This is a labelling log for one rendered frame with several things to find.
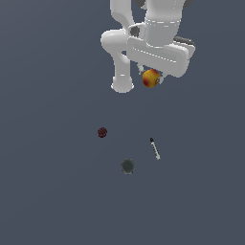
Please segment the orange red ball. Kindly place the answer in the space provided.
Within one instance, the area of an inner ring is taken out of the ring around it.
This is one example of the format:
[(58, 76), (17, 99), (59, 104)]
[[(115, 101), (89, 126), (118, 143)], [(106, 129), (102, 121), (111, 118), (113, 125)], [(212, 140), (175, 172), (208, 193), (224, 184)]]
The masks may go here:
[(143, 73), (143, 84), (148, 88), (154, 87), (158, 83), (160, 74), (155, 69), (147, 70)]

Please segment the grey marker pen black cap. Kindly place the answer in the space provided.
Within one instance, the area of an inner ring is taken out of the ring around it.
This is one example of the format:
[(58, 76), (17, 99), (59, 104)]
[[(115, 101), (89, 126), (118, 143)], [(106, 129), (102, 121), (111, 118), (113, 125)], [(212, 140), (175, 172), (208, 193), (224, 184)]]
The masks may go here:
[(156, 159), (157, 159), (157, 160), (160, 160), (160, 159), (161, 159), (161, 156), (160, 156), (160, 154), (159, 154), (159, 151), (158, 151), (158, 149), (157, 149), (157, 147), (156, 147), (156, 144), (155, 144), (153, 138), (150, 138), (150, 143), (151, 143), (151, 146), (152, 146), (152, 148), (153, 148), (153, 151), (154, 151), (154, 154), (155, 154), (155, 156), (156, 156)]

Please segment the dark grey round object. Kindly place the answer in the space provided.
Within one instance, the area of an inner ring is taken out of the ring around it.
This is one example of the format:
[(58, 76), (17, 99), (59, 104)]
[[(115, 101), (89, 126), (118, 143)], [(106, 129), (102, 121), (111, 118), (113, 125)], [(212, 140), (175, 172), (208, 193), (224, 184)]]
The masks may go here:
[(135, 163), (131, 159), (124, 159), (121, 163), (121, 171), (124, 174), (132, 174), (135, 170)]

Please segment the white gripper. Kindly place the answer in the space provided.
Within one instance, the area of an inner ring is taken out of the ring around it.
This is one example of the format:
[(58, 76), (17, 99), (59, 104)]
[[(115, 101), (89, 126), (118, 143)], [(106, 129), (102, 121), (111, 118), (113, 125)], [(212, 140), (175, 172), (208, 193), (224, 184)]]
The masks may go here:
[[(189, 60), (195, 52), (193, 43), (185, 43), (183, 38), (175, 38), (171, 44), (162, 48), (150, 47), (140, 38), (130, 36), (127, 39), (127, 57), (138, 62), (139, 75), (144, 66), (161, 71), (165, 76), (181, 77), (189, 67)], [(163, 75), (157, 78), (162, 84)]]

